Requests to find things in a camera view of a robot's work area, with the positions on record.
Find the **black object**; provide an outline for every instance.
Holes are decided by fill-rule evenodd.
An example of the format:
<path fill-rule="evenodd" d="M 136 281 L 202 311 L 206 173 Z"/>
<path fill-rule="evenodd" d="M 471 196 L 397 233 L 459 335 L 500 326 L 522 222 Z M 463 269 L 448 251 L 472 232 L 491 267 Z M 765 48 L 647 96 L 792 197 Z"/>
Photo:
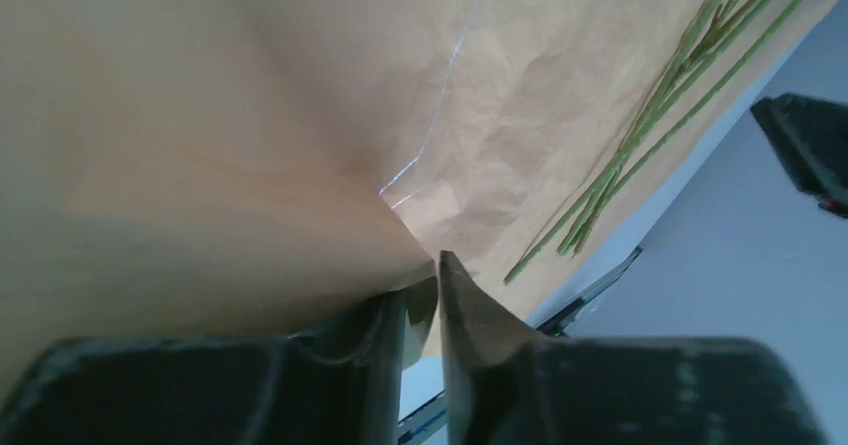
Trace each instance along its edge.
<path fill-rule="evenodd" d="M 848 218 L 848 107 L 787 93 L 751 112 L 798 190 Z"/>
<path fill-rule="evenodd" d="M 733 339 L 554 339 L 439 264 L 452 444 L 820 444 L 791 377 Z M 0 414 L 0 443 L 389 444 L 407 291 L 312 337 L 59 344 Z"/>

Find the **blurry brown paper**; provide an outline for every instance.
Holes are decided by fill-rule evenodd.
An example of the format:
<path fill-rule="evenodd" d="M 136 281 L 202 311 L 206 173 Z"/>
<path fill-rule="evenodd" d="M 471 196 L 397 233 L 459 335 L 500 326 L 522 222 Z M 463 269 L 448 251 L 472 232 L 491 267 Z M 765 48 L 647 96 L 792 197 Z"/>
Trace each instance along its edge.
<path fill-rule="evenodd" d="M 584 255 L 835 1 L 804 3 Z M 501 279 L 702 2 L 0 0 L 0 374 L 62 336 L 310 323 L 426 276 L 415 239 L 527 316 L 583 257 Z"/>

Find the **wrinkled paper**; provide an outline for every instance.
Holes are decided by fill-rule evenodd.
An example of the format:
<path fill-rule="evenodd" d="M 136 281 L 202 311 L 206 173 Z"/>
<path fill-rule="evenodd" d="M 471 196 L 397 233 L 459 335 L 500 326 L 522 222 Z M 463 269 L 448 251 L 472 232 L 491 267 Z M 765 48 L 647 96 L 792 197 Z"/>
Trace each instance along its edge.
<path fill-rule="evenodd" d="M 0 0 L 0 389 L 62 337 L 314 323 L 439 249 L 527 316 L 836 0 L 803 4 L 583 254 L 504 287 L 702 1 Z"/>

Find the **wrapping paper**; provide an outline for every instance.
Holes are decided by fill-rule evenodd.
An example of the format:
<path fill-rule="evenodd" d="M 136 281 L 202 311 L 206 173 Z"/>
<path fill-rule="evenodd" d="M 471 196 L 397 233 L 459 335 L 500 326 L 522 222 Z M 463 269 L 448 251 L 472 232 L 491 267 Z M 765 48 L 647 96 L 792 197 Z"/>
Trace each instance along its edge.
<path fill-rule="evenodd" d="M 526 316 L 836 2 L 805 2 L 582 255 L 504 287 L 702 1 L 0 0 L 0 390 L 60 337 L 314 323 L 439 249 Z"/>

